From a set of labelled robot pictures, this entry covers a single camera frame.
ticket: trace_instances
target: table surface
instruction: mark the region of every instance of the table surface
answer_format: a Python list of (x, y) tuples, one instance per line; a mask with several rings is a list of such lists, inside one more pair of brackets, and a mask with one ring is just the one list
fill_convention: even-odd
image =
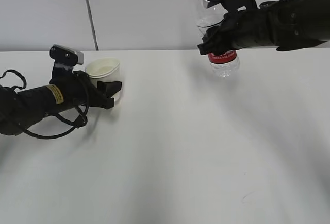
[[(242, 50), (221, 79), (195, 50), (85, 52), (85, 65), (121, 60), (122, 100), (59, 140), (0, 136), (1, 222), (328, 223), (329, 53)], [(47, 52), (0, 62), (29, 88), (53, 64)], [(66, 128), (50, 117), (32, 130)]]

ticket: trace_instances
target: paper cup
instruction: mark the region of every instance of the paper cup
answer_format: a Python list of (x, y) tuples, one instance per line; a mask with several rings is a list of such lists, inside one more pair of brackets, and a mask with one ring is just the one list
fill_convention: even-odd
[[(86, 67), (86, 73), (89, 75), (91, 83), (97, 87), (97, 82), (121, 81), (120, 61), (116, 58), (101, 58)], [(120, 99), (121, 91), (116, 93), (113, 98), (115, 102)]]

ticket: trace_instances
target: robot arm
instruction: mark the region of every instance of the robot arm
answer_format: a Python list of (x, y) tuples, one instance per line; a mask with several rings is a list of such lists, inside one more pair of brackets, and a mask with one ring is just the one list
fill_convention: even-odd
[(330, 0), (279, 0), (260, 8), (255, 0), (208, 1), (208, 7), (221, 3), (228, 14), (203, 37), (201, 55), (262, 46), (290, 51), (330, 40)]
[[(83, 53), (54, 45), (49, 54), (55, 60), (49, 85), (24, 90), (26, 80), (15, 70), (8, 70), (0, 77), (1, 79), (10, 72), (23, 81), (22, 87), (9, 88), (0, 85), (0, 134), (26, 133), (37, 139), (57, 139), (84, 127), (87, 124), (89, 107), (103, 109), (114, 107), (113, 95), (121, 90), (121, 82), (99, 81), (95, 87), (87, 73), (73, 72), (75, 65), (84, 63)], [(81, 105), (85, 106), (84, 110), (80, 109)], [(78, 118), (75, 121), (67, 120), (59, 114), (72, 108), (78, 112)], [(62, 134), (51, 136), (38, 135), (28, 130), (29, 127), (48, 116), (56, 117), (71, 128)]]

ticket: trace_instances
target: white wall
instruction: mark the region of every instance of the white wall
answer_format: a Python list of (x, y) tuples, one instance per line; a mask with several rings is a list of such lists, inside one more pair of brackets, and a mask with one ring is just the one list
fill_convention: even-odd
[(188, 0), (90, 2), (100, 49), (192, 49), (201, 42)]
[[(100, 50), (192, 49), (200, 43), (189, 0), (90, 4)], [(54, 43), (94, 49), (85, 0), (0, 0), (0, 7), (0, 50), (48, 50)]]
[(85, 0), (0, 0), (0, 50), (93, 50)]

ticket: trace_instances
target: plastic bottle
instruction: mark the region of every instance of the plastic bottle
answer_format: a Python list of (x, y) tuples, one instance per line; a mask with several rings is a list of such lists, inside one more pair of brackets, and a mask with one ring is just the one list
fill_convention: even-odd
[[(206, 0), (191, 0), (191, 3), (195, 7), (196, 24), (202, 36), (206, 34), (209, 28), (221, 23), (225, 13), (221, 5), (207, 9)], [(209, 54), (208, 57), (214, 73), (220, 77), (230, 76), (238, 71), (240, 67), (239, 57), (235, 50), (228, 51), (220, 56)]]

